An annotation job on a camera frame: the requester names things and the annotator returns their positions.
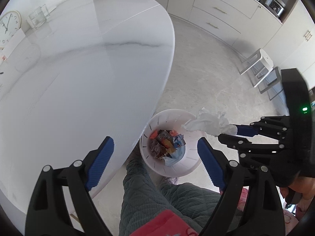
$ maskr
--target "trash can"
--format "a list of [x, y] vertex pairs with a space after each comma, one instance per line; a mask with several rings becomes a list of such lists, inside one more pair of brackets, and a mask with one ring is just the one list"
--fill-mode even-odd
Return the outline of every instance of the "trash can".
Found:
[[[156, 173], [166, 177], [180, 177], [193, 172], [201, 163], [197, 152], [198, 140], [207, 137], [203, 131], [188, 132], [182, 128], [191, 119], [196, 116], [190, 112], [181, 109], [168, 109], [154, 115], [147, 125], [140, 139], [140, 151], [144, 162]], [[150, 144], [152, 139], [150, 135], [155, 130], [176, 130], [179, 134], [184, 135], [185, 154], [181, 160], [172, 166], [166, 166], [165, 162], [154, 158], [150, 153]]]

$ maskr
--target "gray quilted pants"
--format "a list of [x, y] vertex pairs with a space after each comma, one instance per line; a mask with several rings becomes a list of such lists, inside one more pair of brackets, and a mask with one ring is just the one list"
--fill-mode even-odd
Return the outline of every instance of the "gray quilted pants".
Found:
[[[123, 187], [125, 194], [119, 236], [129, 236], [167, 209], [200, 232], [220, 199], [219, 193], [191, 183], [162, 183], [157, 189], [140, 159], [134, 159], [127, 165]], [[241, 215], [237, 210], [230, 229], [237, 227]]]

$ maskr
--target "drawer handle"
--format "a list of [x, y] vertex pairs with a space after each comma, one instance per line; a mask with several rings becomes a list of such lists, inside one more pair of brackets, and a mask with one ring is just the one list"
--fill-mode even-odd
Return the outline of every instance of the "drawer handle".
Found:
[[310, 33], [311, 33], [311, 31], [308, 30], [308, 31], [306, 32], [306, 34], [304, 35], [304, 37], [307, 38]]
[[306, 41], [309, 41], [312, 38], [312, 34], [309, 34], [308, 38], [306, 39]]
[[216, 10], [218, 10], [218, 11], [221, 11], [222, 13], [224, 13], [224, 14], [227, 14], [225, 11], [223, 11], [223, 10], [220, 10], [219, 8], [217, 8], [217, 7], [213, 7], [213, 8], [215, 8]]
[[212, 26], [212, 27], [214, 27], [214, 28], [216, 28], [216, 29], [219, 29], [218, 27], [216, 27], [215, 25], [212, 25], [212, 24], [209, 23], [209, 22], [207, 22], [207, 24], [210, 25], [210, 26]]

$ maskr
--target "candy wrapper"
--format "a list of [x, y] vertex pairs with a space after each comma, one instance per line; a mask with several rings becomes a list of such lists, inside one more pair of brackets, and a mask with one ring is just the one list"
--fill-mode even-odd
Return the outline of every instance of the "candy wrapper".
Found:
[[185, 154], [185, 140], [182, 134], [175, 130], [155, 130], [151, 135], [151, 155], [156, 159], [163, 159], [166, 166], [179, 162]]

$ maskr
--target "tissue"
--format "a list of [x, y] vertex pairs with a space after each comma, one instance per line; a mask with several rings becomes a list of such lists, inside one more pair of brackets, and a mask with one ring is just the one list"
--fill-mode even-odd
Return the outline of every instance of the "tissue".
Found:
[[206, 108], [199, 110], [195, 120], [190, 120], [182, 127], [189, 131], [205, 131], [207, 134], [218, 137], [220, 134], [235, 136], [237, 127], [229, 124], [225, 118], [225, 112], [218, 112], [216, 115], [211, 114]]

